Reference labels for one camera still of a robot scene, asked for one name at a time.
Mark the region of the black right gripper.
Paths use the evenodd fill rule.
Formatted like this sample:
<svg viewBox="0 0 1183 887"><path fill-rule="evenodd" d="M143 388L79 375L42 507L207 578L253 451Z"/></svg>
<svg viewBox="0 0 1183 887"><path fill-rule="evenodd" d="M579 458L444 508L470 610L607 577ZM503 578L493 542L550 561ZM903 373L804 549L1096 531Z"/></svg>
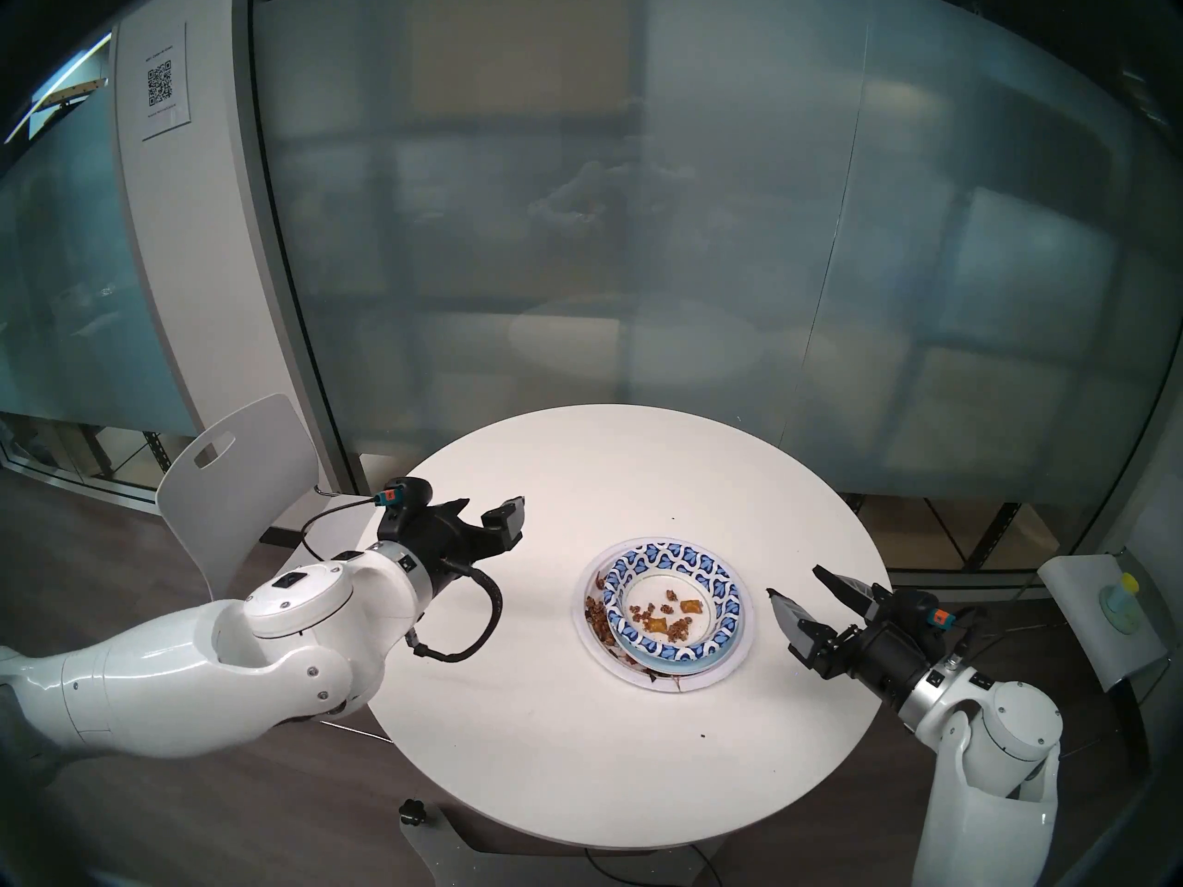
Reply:
<svg viewBox="0 0 1183 887"><path fill-rule="evenodd" d="M872 623L836 633L791 598L767 588L790 654L821 679L851 676L885 705L900 710L914 686L945 658L945 633L953 627L956 614L940 608L935 598L906 598L901 607L887 611L886 588L834 574L820 564L813 574L840 603Z"/></svg>

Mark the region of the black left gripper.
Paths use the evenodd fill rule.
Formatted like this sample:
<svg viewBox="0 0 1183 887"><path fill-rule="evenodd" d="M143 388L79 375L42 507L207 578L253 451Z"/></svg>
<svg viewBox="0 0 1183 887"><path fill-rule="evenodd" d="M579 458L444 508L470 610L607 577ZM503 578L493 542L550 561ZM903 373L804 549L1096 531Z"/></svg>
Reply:
<svg viewBox="0 0 1183 887"><path fill-rule="evenodd" d="M388 507L379 524L379 539L392 540L424 568L434 596L480 561L511 551L522 539L525 499L502 501L481 514L481 525L460 519L468 498L421 509Z"/></svg>

